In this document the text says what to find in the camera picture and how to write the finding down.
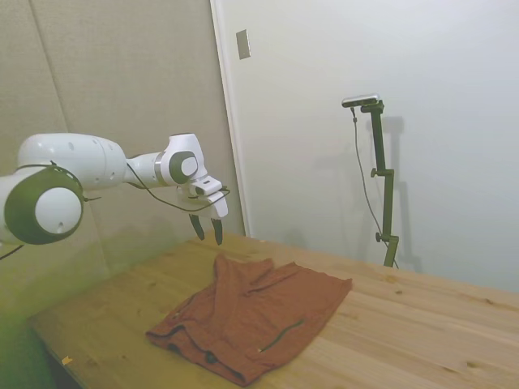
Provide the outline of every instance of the zipper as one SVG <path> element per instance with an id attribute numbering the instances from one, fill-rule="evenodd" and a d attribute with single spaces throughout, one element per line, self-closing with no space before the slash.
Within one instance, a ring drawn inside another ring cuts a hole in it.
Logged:
<path id="1" fill-rule="evenodd" d="M 263 348 L 258 348 L 258 353 L 263 353 L 264 351 L 267 351 L 269 348 L 271 348 L 274 344 L 276 344 L 277 342 L 279 342 L 281 340 L 281 338 L 283 338 L 283 336 L 285 336 L 285 334 L 292 330 L 293 328 L 296 328 L 296 327 L 299 327 L 301 324 L 303 324 L 305 322 L 305 320 L 302 318 L 301 320 L 299 320 L 297 323 L 295 324 L 292 324 L 291 326 L 288 326 L 287 328 L 285 328 L 283 331 L 280 332 L 280 334 L 276 337 L 276 339 L 274 339 L 271 343 L 267 344 L 265 347 Z"/>

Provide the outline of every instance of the wall plate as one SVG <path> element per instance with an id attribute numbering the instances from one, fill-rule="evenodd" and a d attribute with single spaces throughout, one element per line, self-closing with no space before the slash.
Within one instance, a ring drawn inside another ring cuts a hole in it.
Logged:
<path id="1" fill-rule="evenodd" d="M 249 46 L 247 30 L 236 32 L 236 43 L 238 44 L 240 59 L 249 58 L 251 56 L 251 47 Z"/>

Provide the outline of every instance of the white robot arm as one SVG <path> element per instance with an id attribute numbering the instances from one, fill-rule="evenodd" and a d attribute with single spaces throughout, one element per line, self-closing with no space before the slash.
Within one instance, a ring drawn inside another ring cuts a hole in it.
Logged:
<path id="1" fill-rule="evenodd" d="M 189 213 L 200 239 L 199 216 L 212 219 L 218 244 L 229 191 L 208 175 L 194 134 L 169 137 L 163 152 L 127 159 L 108 139 L 82 134 L 33 135 L 22 144 L 18 168 L 0 177 L 0 243 L 43 245 L 69 237 L 79 226 L 84 190 L 129 183 L 145 189 L 176 186 L 178 205 Z"/>

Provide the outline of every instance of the wooden table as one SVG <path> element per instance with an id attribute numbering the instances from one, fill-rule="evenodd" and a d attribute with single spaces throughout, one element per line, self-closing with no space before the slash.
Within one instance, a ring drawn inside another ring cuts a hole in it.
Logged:
<path id="1" fill-rule="evenodd" d="M 32 318 L 85 388 L 233 388 L 150 344 L 144 332 L 212 282 L 223 251 L 238 261 L 295 261 L 354 289 L 326 328 L 254 388 L 519 388 L 519 295 L 226 234 L 192 240 Z"/>

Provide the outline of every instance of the folded shirt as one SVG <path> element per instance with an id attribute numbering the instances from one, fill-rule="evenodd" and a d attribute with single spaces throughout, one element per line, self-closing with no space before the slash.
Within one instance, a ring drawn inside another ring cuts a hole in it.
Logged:
<path id="1" fill-rule="evenodd" d="M 219 254 L 215 280 L 146 332 L 157 346 L 246 386 L 296 357 L 319 334 L 352 280 L 271 259 Z"/>

